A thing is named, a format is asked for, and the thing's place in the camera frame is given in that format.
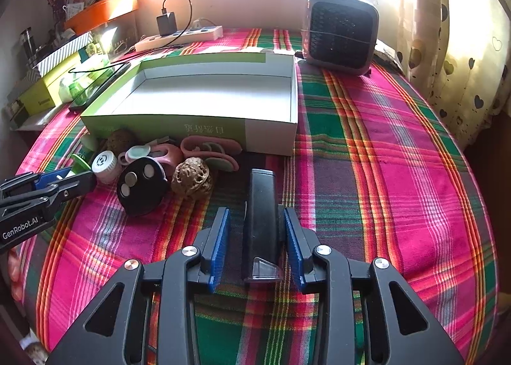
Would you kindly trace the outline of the green white spool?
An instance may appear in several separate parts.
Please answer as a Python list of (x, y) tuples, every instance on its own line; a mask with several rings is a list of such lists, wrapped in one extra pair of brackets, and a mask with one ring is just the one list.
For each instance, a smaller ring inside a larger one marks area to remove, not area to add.
[(70, 176), (92, 172), (91, 166), (82, 156), (72, 154), (71, 159), (73, 161), (73, 164), (71, 166), (71, 170), (68, 173)]

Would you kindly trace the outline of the white power strip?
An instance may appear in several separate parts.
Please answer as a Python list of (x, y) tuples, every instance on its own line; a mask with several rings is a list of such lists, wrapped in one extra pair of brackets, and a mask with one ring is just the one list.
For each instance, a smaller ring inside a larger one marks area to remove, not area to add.
[(147, 36), (134, 45), (136, 52), (144, 52), (153, 49), (159, 49), (166, 46), (191, 44), (194, 42), (205, 42), (217, 40), (224, 36), (222, 26), (202, 27), (195, 30), (187, 30), (182, 35), (180, 31), (166, 35)]

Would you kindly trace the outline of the orange plastic bin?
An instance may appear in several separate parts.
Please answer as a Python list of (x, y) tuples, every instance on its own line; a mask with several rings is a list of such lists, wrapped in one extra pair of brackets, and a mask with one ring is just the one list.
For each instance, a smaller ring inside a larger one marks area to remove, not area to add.
[(82, 35), (137, 9), (138, 0), (96, 1), (67, 20), (64, 29), (72, 29), (76, 35)]

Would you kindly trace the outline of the green tissue pack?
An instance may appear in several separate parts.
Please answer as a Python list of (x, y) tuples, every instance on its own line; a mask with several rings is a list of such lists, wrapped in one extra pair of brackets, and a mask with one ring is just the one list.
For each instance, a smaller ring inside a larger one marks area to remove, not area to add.
[(113, 67), (91, 73), (65, 73), (59, 85), (58, 94), (63, 103), (71, 103), (88, 88), (95, 88), (113, 74)]

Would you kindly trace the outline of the striped white box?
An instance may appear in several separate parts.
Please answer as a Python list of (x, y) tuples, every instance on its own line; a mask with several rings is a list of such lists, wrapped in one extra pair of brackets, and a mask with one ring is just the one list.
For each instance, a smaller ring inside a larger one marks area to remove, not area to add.
[(52, 69), (62, 63), (66, 58), (77, 53), (79, 49), (83, 49), (85, 46), (93, 42), (93, 35), (91, 32), (87, 32), (81, 36), (75, 37), (73, 40), (68, 41), (65, 45), (52, 52), (48, 57), (37, 63), (31, 72), (37, 77), (42, 78), (48, 74)]

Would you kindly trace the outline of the small white jar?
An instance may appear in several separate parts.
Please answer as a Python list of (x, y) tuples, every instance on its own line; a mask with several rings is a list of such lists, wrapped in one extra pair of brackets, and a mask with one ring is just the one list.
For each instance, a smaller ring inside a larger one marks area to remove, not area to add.
[(105, 185), (112, 184), (121, 173), (121, 166), (111, 150), (99, 153), (95, 157), (91, 169), (97, 180)]

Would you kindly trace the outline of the green white cardboard tray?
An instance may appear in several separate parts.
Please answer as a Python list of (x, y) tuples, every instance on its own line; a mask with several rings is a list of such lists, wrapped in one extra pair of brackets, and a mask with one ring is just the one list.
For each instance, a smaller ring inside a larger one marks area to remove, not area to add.
[(248, 152), (291, 156), (298, 126), (296, 58), (286, 52), (202, 52), (130, 66), (86, 108), (90, 134), (129, 129), (163, 136), (221, 137)]

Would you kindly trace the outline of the metal cup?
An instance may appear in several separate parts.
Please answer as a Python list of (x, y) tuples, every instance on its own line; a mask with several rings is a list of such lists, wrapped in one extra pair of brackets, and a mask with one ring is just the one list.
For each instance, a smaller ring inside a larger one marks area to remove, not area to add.
[(28, 67), (32, 67), (36, 61), (36, 45), (32, 35), (31, 27), (27, 27), (21, 31), (20, 44), (27, 58)]

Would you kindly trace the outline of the grey portable heater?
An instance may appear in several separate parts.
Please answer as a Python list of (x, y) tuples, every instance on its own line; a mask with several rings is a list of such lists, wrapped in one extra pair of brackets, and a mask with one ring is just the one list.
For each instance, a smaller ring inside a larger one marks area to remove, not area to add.
[(364, 75), (378, 38), (377, 8), (361, 0), (307, 0), (302, 55), (315, 66)]

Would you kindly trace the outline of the black bike light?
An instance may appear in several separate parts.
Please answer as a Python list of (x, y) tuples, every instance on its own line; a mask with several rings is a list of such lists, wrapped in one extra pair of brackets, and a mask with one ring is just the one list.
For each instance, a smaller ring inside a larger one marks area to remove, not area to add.
[(275, 175), (271, 170), (253, 168), (242, 232), (242, 281), (281, 281), (281, 224)]

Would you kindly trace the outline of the black round three-button device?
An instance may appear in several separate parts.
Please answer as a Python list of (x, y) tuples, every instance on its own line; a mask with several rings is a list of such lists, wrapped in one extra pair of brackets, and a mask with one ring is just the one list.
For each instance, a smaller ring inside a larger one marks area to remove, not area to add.
[(152, 212), (163, 200), (168, 187), (163, 167), (152, 157), (141, 157), (122, 171), (116, 192), (125, 213), (137, 217)]

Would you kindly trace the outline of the heart pattern curtain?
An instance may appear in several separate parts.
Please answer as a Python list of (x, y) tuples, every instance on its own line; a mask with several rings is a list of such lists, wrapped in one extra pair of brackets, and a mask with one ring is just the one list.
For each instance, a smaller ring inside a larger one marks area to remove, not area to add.
[(510, 98), (510, 17), (499, 0), (401, 0), (404, 74), (461, 148)]

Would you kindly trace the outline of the plaid bedspread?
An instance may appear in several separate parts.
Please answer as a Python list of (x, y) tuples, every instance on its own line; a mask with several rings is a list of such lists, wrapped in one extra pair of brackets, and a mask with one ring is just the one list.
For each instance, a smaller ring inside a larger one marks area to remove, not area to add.
[(215, 294), (198, 298), (204, 364), (309, 364), (317, 299), (293, 279), (242, 283), (243, 207), (249, 173), (272, 170), (280, 201), (303, 227), (350, 259), (389, 260), (471, 364), (497, 317), (496, 250), (477, 182), (441, 115), (385, 63), (353, 77), (300, 63), (293, 155), (243, 155), (202, 201), (168, 194), (152, 213), (126, 216), (112, 186), (71, 200), (58, 223), (23, 243), (11, 295), (52, 349), (124, 260), (164, 260), (190, 245), (220, 206), (231, 212), (230, 255)]

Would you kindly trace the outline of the black charger adapter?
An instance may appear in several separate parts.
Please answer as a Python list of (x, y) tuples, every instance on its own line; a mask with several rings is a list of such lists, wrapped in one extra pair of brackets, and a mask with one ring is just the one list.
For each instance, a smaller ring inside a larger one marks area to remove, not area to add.
[(157, 17), (158, 33), (160, 36), (169, 36), (177, 31), (177, 22), (173, 12), (164, 12)]

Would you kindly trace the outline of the brown carved walnut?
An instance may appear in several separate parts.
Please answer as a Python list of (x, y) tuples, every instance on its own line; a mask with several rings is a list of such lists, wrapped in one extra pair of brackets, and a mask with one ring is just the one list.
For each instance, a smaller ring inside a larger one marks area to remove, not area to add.
[(213, 177), (203, 159), (189, 157), (175, 168), (171, 188), (183, 198), (201, 200), (212, 191)]

